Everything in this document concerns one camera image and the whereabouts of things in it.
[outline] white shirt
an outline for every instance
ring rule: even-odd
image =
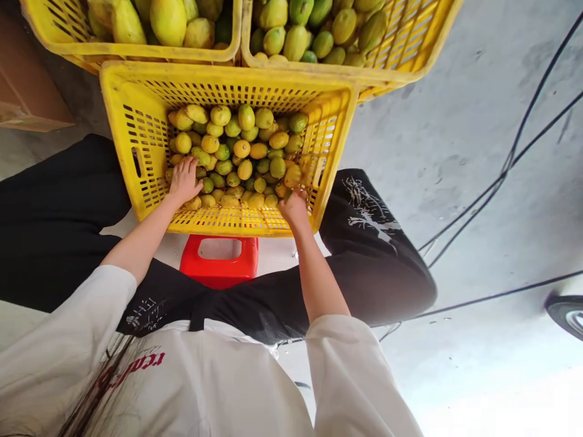
[[[136,286],[127,271],[101,266],[0,353],[0,435],[58,433],[88,384],[106,379],[102,357]],[[324,316],[308,330],[314,426],[265,346],[228,325],[231,334],[217,324],[193,333],[173,325],[181,324],[134,341],[88,435],[421,435],[376,337],[360,320]]]

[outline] black pants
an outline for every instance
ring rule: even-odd
[[[53,311],[120,240],[99,232],[130,207],[114,145],[98,135],[0,182],[0,299]],[[378,326],[433,304],[427,267],[362,170],[338,172],[320,233],[353,316]],[[200,330],[204,318],[268,344],[304,336],[299,268],[216,291],[154,259],[118,330],[185,319]]]

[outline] shirt sleeve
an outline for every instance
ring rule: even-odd
[[[136,287],[134,276],[119,267],[95,269],[60,307],[0,353],[0,405],[67,390],[89,375]]]
[[[377,338],[349,316],[317,318],[305,338],[317,436],[422,436]]]

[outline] hand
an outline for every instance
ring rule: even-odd
[[[177,209],[202,190],[202,179],[196,182],[196,166],[198,159],[186,157],[174,167],[174,175],[170,184],[170,191],[166,197],[176,200]]]
[[[305,191],[294,188],[287,200],[279,202],[279,211],[290,225],[292,232],[310,230],[308,211],[305,206],[307,194]]]

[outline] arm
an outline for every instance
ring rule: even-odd
[[[397,390],[377,338],[350,311],[312,235],[305,195],[294,190],[279,209],[299,254],[305,337],[316,398],[316,435],[420,437]]]
[[[71,390],[99,364],[174,212],[201,190],[195,174],[196,161],[185,158],[160,206],[111,250],[70,298],[0,352],[0,405],[10,405],[15,414],[35,417],[38,409],[46,416],[51,396]],[[62,413],[61,407],[55,406],[55,414]]]
[[[160,206],[117,243],[101,265],[123,268],[134,275],[138,284],[142,282],[174,213],[202,189],[202,180],[196,183],[197,163],[193,157],[186,157],[176,166],[170,191]]]
[[[312,234],[305,208],[305,192],[295,189],[279,204],[290,225],[299,255],[299,275],[310,323],[326,314],[350,315],[344,296]]]

